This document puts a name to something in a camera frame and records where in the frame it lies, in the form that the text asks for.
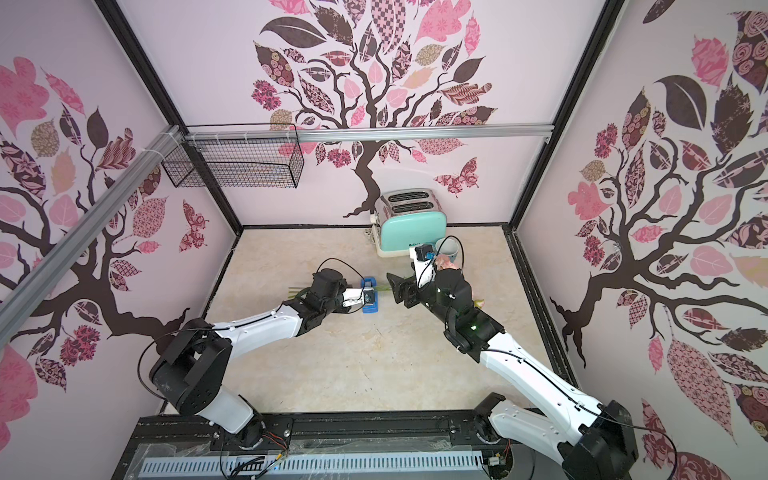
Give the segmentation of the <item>artificial flower bouquet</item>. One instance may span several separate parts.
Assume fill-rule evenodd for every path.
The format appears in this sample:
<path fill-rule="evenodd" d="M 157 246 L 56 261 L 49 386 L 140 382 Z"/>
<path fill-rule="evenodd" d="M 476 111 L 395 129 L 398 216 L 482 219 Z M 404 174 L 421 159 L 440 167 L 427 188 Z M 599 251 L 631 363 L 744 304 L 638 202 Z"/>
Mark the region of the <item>artificial flower bouquet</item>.
<path fill-rule="evenodd" d="M 304 289 L 305 289 L 304 286 L 290 286 L 288 288 L 287 298 L 292 299 L 296 297 Z M 389 286 L 376 286 L 374 290 L 376 292 L 390 292 L 391 288 Z M 485 305 L 484 299 L 474 299 L 473 302 L 476 307 L 483 307 Z"/>

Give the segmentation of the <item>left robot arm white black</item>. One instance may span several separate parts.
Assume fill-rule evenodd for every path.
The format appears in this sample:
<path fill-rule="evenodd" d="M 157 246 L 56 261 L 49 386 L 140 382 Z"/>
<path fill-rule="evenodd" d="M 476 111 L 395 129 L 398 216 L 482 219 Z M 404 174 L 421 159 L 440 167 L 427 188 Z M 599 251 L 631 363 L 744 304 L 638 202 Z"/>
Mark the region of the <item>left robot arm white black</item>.
<path fill-rule="evenodd" d="M 279 340 L 306 334 L 331 314 L 347 314 L 364 303 L 363 290 L 342 274 L 322 269 L 313 282 L 277 308 L 236 321 L 210 324 L 195 319 L 172 336 L 150 369 L 149 379 L 182 416 L 199 416 L 220 427 L 243 448 L 265 432 L 263 416 L 223 385 L 229 364 Z"/>

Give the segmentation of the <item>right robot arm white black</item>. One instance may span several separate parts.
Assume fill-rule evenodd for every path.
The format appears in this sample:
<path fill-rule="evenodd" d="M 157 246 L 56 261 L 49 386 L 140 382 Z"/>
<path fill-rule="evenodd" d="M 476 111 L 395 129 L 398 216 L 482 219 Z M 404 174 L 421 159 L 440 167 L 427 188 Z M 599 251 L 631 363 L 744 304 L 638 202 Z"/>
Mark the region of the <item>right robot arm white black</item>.
<path fill-rule="evenodd" d="M 461 354 L 509 382 L 535 408 L 489 394 L 474 410 L 475 429 L 488 444 L 513 441 L 558 463 L 569 479 L 627 479 L 638 459 L 628 410 L 580 391 L 529 354 L 503 325 L 477 307 L 457 269 L 403 278 L 388 274 L 396 303 L 424 306 Z"/>

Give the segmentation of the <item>glass jar pink lid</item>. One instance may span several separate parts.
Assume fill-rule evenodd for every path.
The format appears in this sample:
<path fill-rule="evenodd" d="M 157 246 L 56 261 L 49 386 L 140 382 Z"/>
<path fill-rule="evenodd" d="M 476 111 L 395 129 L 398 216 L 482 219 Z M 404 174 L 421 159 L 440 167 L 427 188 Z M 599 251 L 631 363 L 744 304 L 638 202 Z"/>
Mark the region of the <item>glass jar pink lid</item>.
<path fill-rule="evenodd" d="M 445 269 L 458 270 L 459 266 L 455 263 L 455 255 L 439 254 L 435 258 L 435 267 L 438 271 Z"/>

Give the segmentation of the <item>blue floral mug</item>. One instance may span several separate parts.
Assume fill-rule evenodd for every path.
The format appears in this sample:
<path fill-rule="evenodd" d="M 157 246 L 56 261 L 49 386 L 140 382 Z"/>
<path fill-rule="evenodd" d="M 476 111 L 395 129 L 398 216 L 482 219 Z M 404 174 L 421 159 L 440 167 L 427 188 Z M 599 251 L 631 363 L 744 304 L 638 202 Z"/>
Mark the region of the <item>blue floral mug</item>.
<path fill-rule="evenodd" d="M 449 236 L 435 242 L 435 252 L 438 255 L 455 257 L 461 252 L 461 245 L 456 238 Z"/>

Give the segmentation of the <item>mint green toaster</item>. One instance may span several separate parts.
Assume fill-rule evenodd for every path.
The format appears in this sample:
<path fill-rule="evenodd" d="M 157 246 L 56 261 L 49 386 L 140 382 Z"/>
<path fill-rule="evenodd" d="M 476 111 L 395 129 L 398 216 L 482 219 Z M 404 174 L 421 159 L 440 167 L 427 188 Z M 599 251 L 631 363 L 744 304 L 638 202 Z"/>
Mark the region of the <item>mint green toaster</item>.
<path fill-rule="evenodd" d="M 371 214 L 372 235 L 382 258 L 407 256 L 412 246 L 445 237 L 447 216 L 431 189 L 383 193 Z"/>

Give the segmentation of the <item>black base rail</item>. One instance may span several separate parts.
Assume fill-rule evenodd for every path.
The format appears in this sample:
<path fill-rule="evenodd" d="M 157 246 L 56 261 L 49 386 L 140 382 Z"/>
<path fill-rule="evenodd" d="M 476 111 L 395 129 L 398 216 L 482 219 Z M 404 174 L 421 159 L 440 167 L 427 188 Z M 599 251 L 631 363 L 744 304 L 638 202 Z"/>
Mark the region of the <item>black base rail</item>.
<path fill-rule="evenodd" d="M 200 417 L 164 414 L 138 420 L 112 473 L 130 479 L 143 460 L 155 457 L 207 457 L 288 454 L 473 451 L 483 455 L 482 474 L 353 474 L 299 478 L 265 472 L 249 478 L 237 473 L 222 479 L 562 479 L 551 459 L 513 441 L 487 444 L 475 429 L 470 410 L 272 413 L 252 448 L 237 446 L 231 435 Z"/>

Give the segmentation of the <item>aluminium frame rail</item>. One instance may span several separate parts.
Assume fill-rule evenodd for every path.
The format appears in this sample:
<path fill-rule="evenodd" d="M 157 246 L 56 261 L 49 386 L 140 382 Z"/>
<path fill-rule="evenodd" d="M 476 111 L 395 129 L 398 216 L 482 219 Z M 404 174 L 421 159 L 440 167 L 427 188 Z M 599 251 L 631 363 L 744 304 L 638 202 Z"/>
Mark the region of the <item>aluminium frame rail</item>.
<path fill-rule="evenodd" d="M 78 223 L 50 252 L 40 266 L 31 271 L 9 294 L 1 305 L 1 343 L 6 344 L 20 326 L 32 316 L 43 298 L 50 293 L 66 274 L 90 242 L 106 227 L 121 205 L 127 201 L 133 189 L 166 159 L 176 148 L 185 147 L 190 141 L 244 140 L 260 144 L 275 140 L 280 144 L 322 141 L 373 141 L 416 140 L 443 138 L 495 138 L 495 137 L 549 137 L 554 126 L 546 123 L 490 124 L 476 126 L 443 127 L 396 127 L 378 129 L 286 129 L 196 132 L 185 135 L 175 125 L 169 125 L 140 151 L 136 161 L 129 166 L 116 184 L 81 217 Z"/>

